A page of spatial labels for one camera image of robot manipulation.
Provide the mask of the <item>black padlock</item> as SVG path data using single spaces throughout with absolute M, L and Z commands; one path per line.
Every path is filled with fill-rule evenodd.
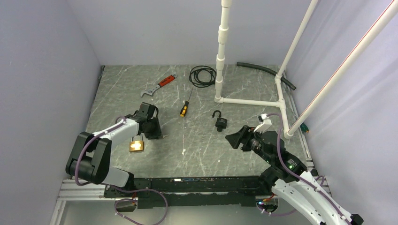
M 222 132 L 227 127 L 227 119 L 221 117 L 221 111 L 215 110 L 212 114 L 212 117 L 215 117 L 215 114 L 218 114 L 217 120 L 215 122 L 215 127 L 218 132 Z

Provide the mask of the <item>brass padlock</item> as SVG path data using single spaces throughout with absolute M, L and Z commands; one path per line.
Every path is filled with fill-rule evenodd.
M 145 149 L 145 143 L 142 135 L 136 135 L 131 138 L 129 143 L 129 152 L 130 153 L 138 153 L 142 152 Z

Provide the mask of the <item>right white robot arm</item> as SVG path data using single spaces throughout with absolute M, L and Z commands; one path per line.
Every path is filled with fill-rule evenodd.
M 313 178 L 305 164 L 284 147 L 280 132 L 262 134 L 243 126 L 225 138 L 233 149 L 253 151 L 269 164 L 259 177 L 259 190 L 284 199 L 313 225 L 361 225 L 364 219 L 341 207 Z

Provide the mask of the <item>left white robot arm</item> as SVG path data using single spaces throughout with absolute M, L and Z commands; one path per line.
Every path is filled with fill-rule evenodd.
M 112 150 L 135 137 L 161 139 L 158 107 L 141 103 L 133 114 L 120 116 L 115 124 L 94 133 L 81 132 L 74 143 L 65 171 L 78 186 L 103 184 L 116 187 L 124 197 L 134 193 L 134 174 L 110 165 Z

